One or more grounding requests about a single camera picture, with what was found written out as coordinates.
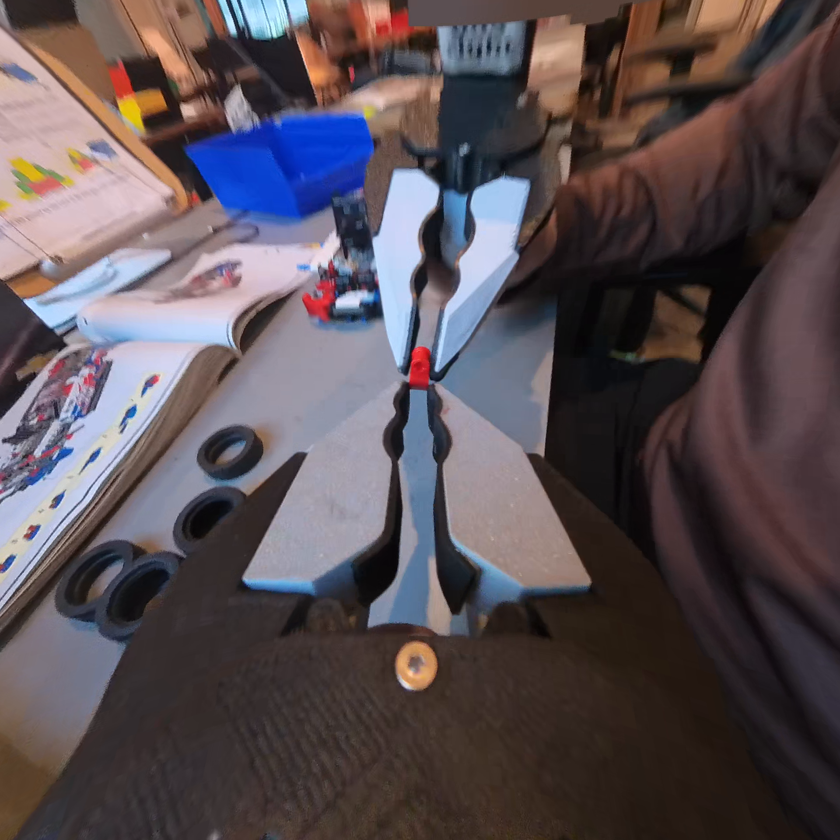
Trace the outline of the grey desk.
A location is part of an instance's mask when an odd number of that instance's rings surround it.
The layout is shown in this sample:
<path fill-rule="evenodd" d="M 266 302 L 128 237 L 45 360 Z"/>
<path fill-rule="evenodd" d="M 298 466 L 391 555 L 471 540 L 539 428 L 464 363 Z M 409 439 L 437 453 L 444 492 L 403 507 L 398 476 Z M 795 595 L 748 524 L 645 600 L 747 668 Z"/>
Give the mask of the grey desk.
<path fill-rule="evenodd" d="M 532 287 L 495 308 L 456 361 L 444 387 L 526 451 L 542 454 L 550 401 L 557 297 Z M 177 514 L 212 486 L 196 465 L 202 441 L 220 427 L 252 426 L 265 453 L 240 482 L 252 493 L 291 455 L 309 449 L 397 379 L 381 322 L 319 327 L 299 296 L 260 313 L 242 359 L 164 456 L 82 544 L 128 539 L 147 550 L 173 548 Z M 398 615 L 465 634 L 451 617 L 433 560 L 434 468 L 424 404 L 413 398 L 406 455 L 401 568 L 396 592 L 375 604 L 377 621 Z M 124 646 L 58 615 L 50 584 L 5 636 L 1 654 L 2 744 L 50 776 L 81 740 Z"/>

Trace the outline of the pale white plastic item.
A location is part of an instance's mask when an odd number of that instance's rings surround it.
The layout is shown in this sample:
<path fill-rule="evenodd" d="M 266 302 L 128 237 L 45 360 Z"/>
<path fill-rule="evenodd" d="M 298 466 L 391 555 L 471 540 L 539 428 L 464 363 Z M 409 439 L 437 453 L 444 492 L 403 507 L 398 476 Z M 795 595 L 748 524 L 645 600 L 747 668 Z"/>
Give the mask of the pale white plastic item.
<path fill-rule="evenodd" d="M 24 303 L 47 327 L 67 333 L 88 304 L 126 289 L 171 260 L 167 248 L 120 248 Z"/>

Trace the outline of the brown wooden board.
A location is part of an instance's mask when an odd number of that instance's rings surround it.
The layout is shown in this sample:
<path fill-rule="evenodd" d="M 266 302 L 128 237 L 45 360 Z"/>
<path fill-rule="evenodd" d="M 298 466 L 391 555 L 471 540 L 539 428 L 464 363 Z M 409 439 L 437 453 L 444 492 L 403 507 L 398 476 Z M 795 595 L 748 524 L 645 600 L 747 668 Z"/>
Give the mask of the brown wooden board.
<path fill-rule="evenodd" d="M 38 63 L 68 90 L 70 95 L 89 111 L 132 157 L 147 168 L 154 177 L 172 190 L 170 207 L 174 215 L 180 215 L 191 208 L 191 200 L 177 175 L 144 143 L 143 139 L 125 123 L 122 116 L 105 100 L 80 80 L 62 61 L 42 48 L 31 43 L 26 37 L 15 36 Z"/>

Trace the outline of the wide black rubber tyre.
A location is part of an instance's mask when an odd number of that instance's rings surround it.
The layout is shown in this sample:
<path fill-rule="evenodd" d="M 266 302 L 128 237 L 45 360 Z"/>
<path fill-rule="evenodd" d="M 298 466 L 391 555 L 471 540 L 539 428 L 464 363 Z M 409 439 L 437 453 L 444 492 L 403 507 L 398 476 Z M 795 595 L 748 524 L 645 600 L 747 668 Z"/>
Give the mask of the wide black rubber tyre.
<path fill-rule="evenodd" d="M 140 628 L 145 614 L 160 601 L 184 557 L 174 552 L 147 553 L 124 566 L 108 584 L 96 606 L 100 635 L 126 642 Z"/>
<path fill-rule="evenodd" d="M 189 556 L 199 550 L 217 527 L 245 504 L 247 495 L 231 486 L 198 494 L 178 514 L 172 531 L 176 548 Z"/>

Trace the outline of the white brick picture booklet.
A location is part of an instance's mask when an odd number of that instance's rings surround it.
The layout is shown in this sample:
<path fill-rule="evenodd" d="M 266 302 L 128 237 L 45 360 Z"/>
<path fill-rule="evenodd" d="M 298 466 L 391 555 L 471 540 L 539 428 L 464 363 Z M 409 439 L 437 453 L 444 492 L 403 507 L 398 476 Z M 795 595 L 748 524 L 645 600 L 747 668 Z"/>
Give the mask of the white brick picture booklet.
<path fill-rule="evenodd" d="M 154 177 L 2 27 L 1 277 L 104 255 L 174 216 Z"/>

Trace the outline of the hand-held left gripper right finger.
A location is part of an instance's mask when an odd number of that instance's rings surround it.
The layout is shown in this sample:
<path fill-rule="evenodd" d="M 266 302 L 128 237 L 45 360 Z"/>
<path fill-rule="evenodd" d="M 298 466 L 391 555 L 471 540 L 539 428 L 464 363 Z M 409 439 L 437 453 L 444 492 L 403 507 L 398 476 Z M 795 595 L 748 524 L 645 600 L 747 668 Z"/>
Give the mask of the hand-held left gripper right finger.
<path fill-rule="evenodd" d="M 524 449 L 440 385 L 427 389 L 437 579 L 452 614 L 588 592 L 592 578 Z"/>

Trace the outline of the narrow black rubber tyre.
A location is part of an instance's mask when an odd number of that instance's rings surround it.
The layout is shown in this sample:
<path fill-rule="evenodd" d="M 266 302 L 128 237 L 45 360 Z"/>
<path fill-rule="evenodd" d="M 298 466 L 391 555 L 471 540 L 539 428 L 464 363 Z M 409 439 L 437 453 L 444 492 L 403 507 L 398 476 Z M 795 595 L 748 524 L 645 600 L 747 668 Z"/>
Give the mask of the narrow black rubber tyre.
<path fill-rule="evenodd" d="M 199 468 L 212 480 L 231 481 L 255 468 L 264 454 L 264 443 L 247 425 L 230 425 L 209 435 L 196 453 Z"/>
<path fill-rule="evenodd" d="M 93 623 L 109 585 L 146 553 L 138 544 L 121 539 L 100 542 L 80 553 L 58 582 L 58 613 L 76 623 Z"/>

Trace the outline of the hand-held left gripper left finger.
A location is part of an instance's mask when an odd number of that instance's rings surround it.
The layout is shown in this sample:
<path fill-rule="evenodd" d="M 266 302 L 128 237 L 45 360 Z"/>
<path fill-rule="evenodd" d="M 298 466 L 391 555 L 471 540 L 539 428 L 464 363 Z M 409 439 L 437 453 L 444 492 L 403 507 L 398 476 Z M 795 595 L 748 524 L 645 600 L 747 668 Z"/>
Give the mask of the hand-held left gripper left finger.
<path fill-rule="evenodd" d="M 310 447 L 243 574 L 245 587 L 368 606 L 394 582 L 409 394 L 407 383 L 388 385 Z"/>

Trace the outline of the blue plastic bin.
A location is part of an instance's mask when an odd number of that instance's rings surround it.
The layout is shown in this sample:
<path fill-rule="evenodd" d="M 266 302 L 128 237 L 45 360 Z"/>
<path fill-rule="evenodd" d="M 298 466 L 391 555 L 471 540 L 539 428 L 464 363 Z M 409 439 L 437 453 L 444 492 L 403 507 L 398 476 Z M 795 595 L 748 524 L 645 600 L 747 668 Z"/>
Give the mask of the blue plastic bin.
<path fill-rule="evenodd" d="M 291 219 L 360 190 L 373 152 L 362 115 L 328 112 L 287 115 L 185 147 L 226 210 Z"/>

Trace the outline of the open instruction book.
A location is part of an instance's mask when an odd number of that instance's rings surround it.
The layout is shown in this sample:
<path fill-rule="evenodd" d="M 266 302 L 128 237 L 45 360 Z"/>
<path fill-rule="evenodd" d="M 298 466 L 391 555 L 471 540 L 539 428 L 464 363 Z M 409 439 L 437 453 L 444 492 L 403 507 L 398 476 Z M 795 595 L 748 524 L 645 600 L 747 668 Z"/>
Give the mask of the open instruction book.
<path fill-rule="evenodd" d="M 322 244 L 235 244 L 159 290 L 80 311 L 58 352 L 2 418 L 2 631 L 39 597 L 163 456 L 241 356 L 248 324 L 334 256 Z"/>

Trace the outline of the printed toy car box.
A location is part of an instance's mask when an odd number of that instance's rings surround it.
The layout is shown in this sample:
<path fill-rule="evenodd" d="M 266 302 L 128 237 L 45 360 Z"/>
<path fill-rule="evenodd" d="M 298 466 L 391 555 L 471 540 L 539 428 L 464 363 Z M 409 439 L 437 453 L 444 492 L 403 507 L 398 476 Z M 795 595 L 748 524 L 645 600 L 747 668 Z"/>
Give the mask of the printed toy car box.
<path fill-rule="evenodd" d="M 1 414 L 16 403 L 65 341 L 1 282 Z"/>

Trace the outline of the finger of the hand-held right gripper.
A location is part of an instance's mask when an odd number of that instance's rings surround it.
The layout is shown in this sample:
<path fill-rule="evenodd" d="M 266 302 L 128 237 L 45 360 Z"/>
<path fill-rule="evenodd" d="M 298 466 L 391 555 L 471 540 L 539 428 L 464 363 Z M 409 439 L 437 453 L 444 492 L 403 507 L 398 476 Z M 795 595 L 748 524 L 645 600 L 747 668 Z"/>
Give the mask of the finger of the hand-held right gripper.
<path fill-rule="evenodd" d="M 526 178 L 504 175 L 479 186 L 467 202 L 471 236 L 454 266 L 457 285 L 440 311 L 434 379 L 470 341 L 518 262 L 518 238 L 530 193 Z"/>
<path fill-rule="evenodd" d="M 425 261 L 423 233 L 438 199 L 438 185 L 423 170 L 395 169 L 372 240 L 386 337 L 403 375 L 419 326 L 416 278 Z"/>

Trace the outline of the toy brick car model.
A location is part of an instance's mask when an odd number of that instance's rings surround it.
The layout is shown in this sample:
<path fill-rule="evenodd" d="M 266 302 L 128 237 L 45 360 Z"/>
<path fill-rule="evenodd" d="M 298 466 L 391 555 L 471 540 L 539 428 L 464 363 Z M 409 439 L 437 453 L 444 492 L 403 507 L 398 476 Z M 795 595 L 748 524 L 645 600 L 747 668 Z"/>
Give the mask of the toy brick car model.
<path fill-rule="evenodd" d="M 332 213 L 339 244 L 318 266 L 313 291 L 302 295 L 312 321 L 320 323 L 369 322 L 382 316 L 373 235 L 362 190 L 332 198 Z"/>

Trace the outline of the person's brown shirt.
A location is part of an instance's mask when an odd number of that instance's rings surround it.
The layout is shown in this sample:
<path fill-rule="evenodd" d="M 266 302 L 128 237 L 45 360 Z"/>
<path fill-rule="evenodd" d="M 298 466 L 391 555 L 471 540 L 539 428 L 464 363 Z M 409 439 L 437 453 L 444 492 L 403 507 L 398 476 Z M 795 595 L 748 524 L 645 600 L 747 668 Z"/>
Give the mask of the person's brown shirt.
<path fill-rule="evenodd" d="M 668 587 L 756 763 L 838 838 L 838 163 L 644 455 Z"/>

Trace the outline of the person's right forearm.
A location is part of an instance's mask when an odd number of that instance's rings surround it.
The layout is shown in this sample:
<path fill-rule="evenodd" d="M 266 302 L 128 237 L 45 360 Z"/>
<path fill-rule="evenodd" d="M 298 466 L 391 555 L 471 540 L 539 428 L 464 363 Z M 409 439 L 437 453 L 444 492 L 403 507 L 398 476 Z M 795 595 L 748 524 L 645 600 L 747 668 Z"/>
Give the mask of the person's right forearm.
<path fill-rule="evenodd" d="M 701 256 L 821 189 L 838 151 L 838 12 L 734 98 L 559 187 L 514 287 Z"/>

